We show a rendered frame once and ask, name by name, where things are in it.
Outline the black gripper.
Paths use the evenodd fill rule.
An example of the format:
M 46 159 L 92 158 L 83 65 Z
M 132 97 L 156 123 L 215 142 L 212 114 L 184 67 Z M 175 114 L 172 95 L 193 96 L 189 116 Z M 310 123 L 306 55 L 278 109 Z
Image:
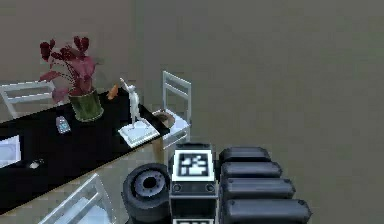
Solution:
M 171 224 L 167 166 L 149 163 L 128 174 L 121 192 L 131 224 Z

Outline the white slatted chair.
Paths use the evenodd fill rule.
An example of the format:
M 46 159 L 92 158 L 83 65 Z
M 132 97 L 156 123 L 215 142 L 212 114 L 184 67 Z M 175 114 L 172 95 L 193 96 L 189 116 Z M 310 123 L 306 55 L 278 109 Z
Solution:
M 9 92 L 27 91 L 32 89 L 42 89 L 40 93 L 32 93 L 20 96 L 9 96 Z M 6 105 L 8 112 L 13 119 L 18 118 L 14 105 L 18 103 L 32 102 L 52 97 L 55 85 L 52 81 L 30 81 L 22 83 L 4 84 L 0 85 L 0 96 Z
M 116 224 L 112 203 L 97 173 L 38 224 Z
M 192 83 L 162 72 L 162 106 L 154 115 L 169 115 L 169 133 L 163 136 L 164 148 L 190 140 Z

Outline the brown round object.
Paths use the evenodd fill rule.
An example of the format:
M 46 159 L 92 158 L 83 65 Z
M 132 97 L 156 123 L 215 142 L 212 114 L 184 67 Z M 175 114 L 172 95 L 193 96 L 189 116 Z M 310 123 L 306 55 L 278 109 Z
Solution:
M 175 118 L 167 112 L 156 113 L 155 116 L 167 127 L 171 128 L 175 123 Z

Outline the black dining table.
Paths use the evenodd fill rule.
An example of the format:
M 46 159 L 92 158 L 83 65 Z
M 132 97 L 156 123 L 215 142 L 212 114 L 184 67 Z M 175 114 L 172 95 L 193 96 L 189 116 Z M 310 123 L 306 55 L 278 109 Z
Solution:
M 128 93 L 120 90 L 113 100 L 101 93 L 99 99 L 104 113 L 91 122 L 78 121 L 67 103 L 0 123 L 0 140 L 19 136 L 21 147 L 21 160 L 0 168 L 0 215 L 134 151 L 118 133 L 131 122 Z M 59 116 L 70 132 L 58 132 Z M 30 169 L 38 159 L 44 163 Z

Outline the white human figure statue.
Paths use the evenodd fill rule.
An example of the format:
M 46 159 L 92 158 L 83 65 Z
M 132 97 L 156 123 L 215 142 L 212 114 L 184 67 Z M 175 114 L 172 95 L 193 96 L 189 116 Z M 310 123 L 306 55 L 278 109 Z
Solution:
M 134 148 L 138 145 L 158 137 L 160 133 L 145 118 L 140 115 L 139 96 L 134 85 L 128 85 L 123 78 L 120 79 L 123 89 L 129 95 L 129 111 L 131 123 L 118 130 L 120 136 L 125 140 L 129 147 Z

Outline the small orange object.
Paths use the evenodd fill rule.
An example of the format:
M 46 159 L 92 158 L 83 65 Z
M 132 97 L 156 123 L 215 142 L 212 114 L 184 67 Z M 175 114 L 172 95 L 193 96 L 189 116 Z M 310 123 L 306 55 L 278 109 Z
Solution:
M 118 95 L 118 89 L 119 89 L 118 85 L 115 84 L 115 85 L 109 90 L 109 92 L 108 92 L 108 94 L 107 94 L 107 98 L 108 98 L 109 100 L 113 100 L 113 99 Z

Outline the grey remote control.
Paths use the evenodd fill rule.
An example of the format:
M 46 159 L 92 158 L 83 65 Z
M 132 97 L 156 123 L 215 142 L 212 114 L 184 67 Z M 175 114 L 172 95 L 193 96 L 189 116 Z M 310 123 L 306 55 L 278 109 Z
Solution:
M 59 116 L 56 118 L 56 127 L 60 134 L 64 134 L 71 131 L 68 121 L 65 119 L 64 116 Z

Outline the red-leaved plant in green pot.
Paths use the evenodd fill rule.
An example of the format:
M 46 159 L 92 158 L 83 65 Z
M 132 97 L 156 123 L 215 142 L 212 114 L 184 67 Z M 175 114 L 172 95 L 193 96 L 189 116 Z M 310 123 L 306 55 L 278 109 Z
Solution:
M 68 87 L 55 87 L 52 99 L 59 103 L 68 98 L 81 122 L 89 122 L 100 118 L 104 112 L 96 88 L 93 86 L 93 74 L 97 63 L 87 54 L 90 40 L 88 37 L 75 36 L 73 43 L 55 51 L 56 42 L 41 42 L 41 58 L 49 64 L 49 70 L 39 78 L 40 82 L 50 82 L 58 77 L 69 82 Z

